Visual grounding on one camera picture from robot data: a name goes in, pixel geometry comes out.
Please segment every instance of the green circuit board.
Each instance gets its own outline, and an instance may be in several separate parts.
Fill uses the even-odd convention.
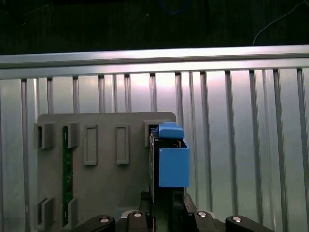
[[[63,177],[62,177],[62,224],[69,221],[68,204],[73,199],[73,148],[68,148],[68,127],[62,128]]]

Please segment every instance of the blue cable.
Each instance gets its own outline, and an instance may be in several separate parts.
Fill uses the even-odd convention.
[[[160,5],[160,7],[162,8],[162,10],[164,10],[166,13],[169,13],[169,14],[178,14],[178,13],[180,13],[181,11],[183,11],[185,8],[187,8],[188,7],[188,5],[189,5],[189,3],[190,3],[190,0],[187,0],[187,2],[185,3],[185,5],[182,7],[182,8],[180,8],[179,10],[177,10],[177,11],[169,11],[169,10],[167,10],[164,6],[163,6],[163,4],[162,4],[162,0],[158,0],[159,1],[159,5]]]

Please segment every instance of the dark background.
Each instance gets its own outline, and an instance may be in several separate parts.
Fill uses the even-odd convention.
[[[52,0],[7,0],[22,16]],[[251,46],[271,21],[302,0],[190,0],[168,14],[158,0],[50,4],[22,16],[0,10],[0,54]],[[186,0],[162,0],[171,11]],[[309,44],[309,7],[302,4],[258,37],[256,46]]]

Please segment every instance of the corrugated metal wall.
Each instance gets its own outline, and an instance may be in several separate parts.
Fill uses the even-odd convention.
[[[27,231],[33,222],[38,115],[156,111],[173,112],[184,128],[191,148],[188,192],[200,210],[220,220],[244,215],[278,232],[307,231],[306,64],[1,80],[4,231]]]

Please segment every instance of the blue plastic block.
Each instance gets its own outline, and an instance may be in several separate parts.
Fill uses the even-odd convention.
[[[181,126],[178,126],[176,122],[164,122],[159,125],[159,138],[166,139],[183,139],[184,132]]]
[[[159,186],[188,187],[190,185],[190,149],[161,148],[159,151]]]

